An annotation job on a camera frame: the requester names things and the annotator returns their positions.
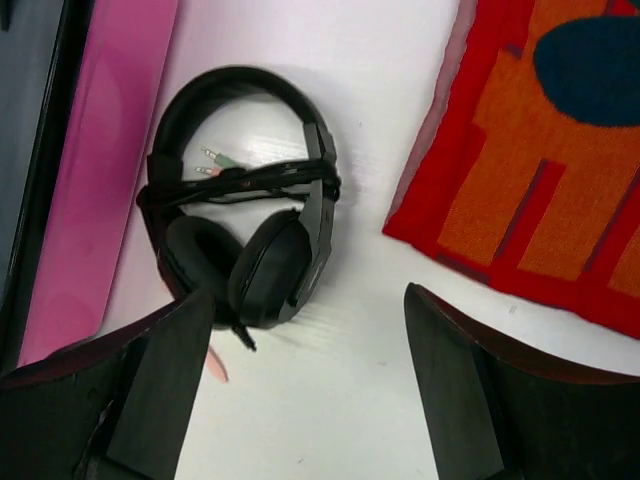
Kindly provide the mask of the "pink kids suitcase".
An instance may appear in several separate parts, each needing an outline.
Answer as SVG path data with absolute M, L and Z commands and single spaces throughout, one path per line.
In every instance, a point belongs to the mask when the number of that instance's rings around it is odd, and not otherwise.
M 101 326 L 177 12 L 1 5 L 3 372 Z

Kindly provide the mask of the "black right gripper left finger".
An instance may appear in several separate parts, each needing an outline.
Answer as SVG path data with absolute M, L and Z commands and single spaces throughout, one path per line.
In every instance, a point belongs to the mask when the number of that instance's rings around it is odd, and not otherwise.
M 213 320 L 198 290 L 2 376 L 2 478 L 174 478 Z

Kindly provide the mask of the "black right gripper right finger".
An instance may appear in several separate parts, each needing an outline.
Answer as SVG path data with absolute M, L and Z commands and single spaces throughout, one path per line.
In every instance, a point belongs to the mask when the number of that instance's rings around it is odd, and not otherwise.
M 442 479 L 635 479 L 639 380 L 531 347 L 421 285 L 408 342 Z

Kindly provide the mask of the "red orange knit sweater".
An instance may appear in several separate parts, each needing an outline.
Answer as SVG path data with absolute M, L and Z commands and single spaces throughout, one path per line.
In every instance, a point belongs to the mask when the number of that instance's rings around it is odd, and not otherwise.
M 383 231 L 639 334 L 639 5 L 463 1 Z

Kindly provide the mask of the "black wired headset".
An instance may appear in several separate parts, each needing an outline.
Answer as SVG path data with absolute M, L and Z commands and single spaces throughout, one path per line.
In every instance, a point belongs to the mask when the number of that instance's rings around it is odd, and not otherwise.
M 303 127 L 307 155 L 259 168 L 234 165 L 202 180 L 183 176 L 183 153 L 200 125 L 233 100 L 257 93 L 285 103 Z M 341 180 L 332 134 L 316 106 L 270 71 L 226 66 L 187 83 L 163 113 L 147 158 L 147 182 L 136 203 L 175 297 L 212 293 L 214 327 L 231 330 L 249 349 L 251 329 L 291 320 L 311 297 L 331 253 Z M 290 199 L 297 207 L 271 214 L 246 243 L 224 226 L 186 214 L 188 204 Z

